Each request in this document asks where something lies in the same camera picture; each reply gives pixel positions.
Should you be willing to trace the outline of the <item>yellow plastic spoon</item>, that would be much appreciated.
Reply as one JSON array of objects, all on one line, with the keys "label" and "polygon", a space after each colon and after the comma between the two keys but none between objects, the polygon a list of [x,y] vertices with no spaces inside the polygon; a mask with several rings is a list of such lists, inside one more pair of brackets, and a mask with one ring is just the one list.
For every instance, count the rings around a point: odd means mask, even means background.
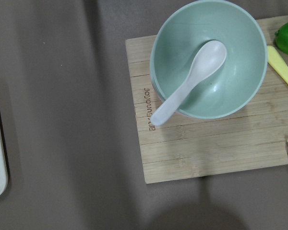
[{"label": "yellow plastic spoon", "polygon": [[275,47],[267,46],[268,63],[288,85],[288,65]]}]

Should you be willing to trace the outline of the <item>white plastic spoon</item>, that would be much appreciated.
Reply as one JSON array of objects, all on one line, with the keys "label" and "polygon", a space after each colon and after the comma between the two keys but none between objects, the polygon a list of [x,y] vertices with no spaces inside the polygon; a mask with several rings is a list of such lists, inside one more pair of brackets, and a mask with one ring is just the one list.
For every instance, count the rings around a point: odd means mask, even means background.
[{"label": "white plastic spoon", "polygon": [[195,55],[184,82],[152,114],[151,123],[154,126],[166,123],[195,86],[219,70],[226,58],[227,49],[222,42],[212,40],[205,43]]}]

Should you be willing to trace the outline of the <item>bamboo cutting board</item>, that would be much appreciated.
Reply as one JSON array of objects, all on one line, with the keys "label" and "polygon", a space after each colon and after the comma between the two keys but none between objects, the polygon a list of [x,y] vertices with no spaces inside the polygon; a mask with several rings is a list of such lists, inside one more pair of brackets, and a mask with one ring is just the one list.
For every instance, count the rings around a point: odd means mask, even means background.
[{"label": "bamboo cutting board", "polygon": [[125,42],[146,183],[288,164],[288,85],[271,67],[257,94],[234,114],[216,120],[175,114],[153,127],[150,117],[161,104],[149,75],[154,40]]}]

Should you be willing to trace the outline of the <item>mint green bowl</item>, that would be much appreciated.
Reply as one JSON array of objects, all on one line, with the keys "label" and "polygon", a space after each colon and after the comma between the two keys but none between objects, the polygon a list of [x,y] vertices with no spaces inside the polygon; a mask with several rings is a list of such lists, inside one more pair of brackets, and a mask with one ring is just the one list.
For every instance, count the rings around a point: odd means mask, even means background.
[{"label": "mint green bowl", "polygon": [[161,100],[183,83],[196,53],[210,40],[225,45],[227,58],[179,107],[178,112],[189,117],[216,119],[238,111],[265,77],[267,47],[257,21],[234,3],[199,0],[174,12],[155,38],[150,76]]}]

